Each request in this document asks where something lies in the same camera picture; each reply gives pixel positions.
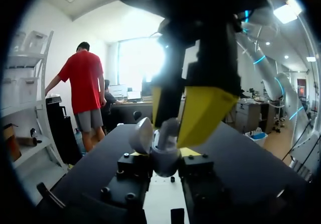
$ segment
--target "laptop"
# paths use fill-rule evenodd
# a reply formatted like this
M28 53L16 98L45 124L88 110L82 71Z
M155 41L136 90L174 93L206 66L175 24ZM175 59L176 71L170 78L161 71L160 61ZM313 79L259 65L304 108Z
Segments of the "laptop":
M127 92L127 101L128 102L141 101L141 92L140 91Z

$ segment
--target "black cabinet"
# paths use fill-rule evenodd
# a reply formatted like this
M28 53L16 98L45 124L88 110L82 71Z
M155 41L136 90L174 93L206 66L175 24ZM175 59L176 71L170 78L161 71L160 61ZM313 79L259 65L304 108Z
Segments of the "black cabinet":
M51 133L62 161L75 165L82 155L77 146L70 116L66 116L66 109L60 106L59 102L61 99L54 102L50 98L46 100Z

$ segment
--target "man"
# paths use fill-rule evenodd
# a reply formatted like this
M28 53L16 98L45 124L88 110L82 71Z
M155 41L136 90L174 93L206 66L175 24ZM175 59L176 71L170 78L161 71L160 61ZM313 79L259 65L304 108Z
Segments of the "man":
M112 104L123 104L124 101L117 100L114 98L114 96L109 92L109 80L105 80L105 99L106 99L106 105L101 108L101 115L102 120L104 123L104 128L106 131L106 134L108 131L113 129L113 120L110 113L110 107Z
M93 148L90 139L91 128L96 131L99 141L105 136L101 128L103 123L100 107L106 104L101 62L98 56L89 52L89 48L87 42L80 43L76 53L67 60L45 90L47 95L61 80L66 82L70 79L71 105L87 152Z

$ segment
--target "gray shorts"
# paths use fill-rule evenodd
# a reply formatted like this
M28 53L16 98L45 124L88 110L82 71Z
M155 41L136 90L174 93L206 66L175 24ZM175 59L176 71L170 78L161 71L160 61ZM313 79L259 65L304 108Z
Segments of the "gray shorts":
M81 132L90 132L91 128L97 129L103 126L99 108L77 113L75 114L75 119Z

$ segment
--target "ceiling light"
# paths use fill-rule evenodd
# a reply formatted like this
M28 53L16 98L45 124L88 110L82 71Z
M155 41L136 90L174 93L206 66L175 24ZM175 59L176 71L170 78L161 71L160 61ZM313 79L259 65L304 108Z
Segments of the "ceiling light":
M316 62L315 57L307 57L306 59L308 62Z
M296 14L288 5L284 5L276 9L273 13L283 24L289 23L297 19Z
M286 3L291 7L293 12L298 16L302 12L302 8L297 0L287 0Z

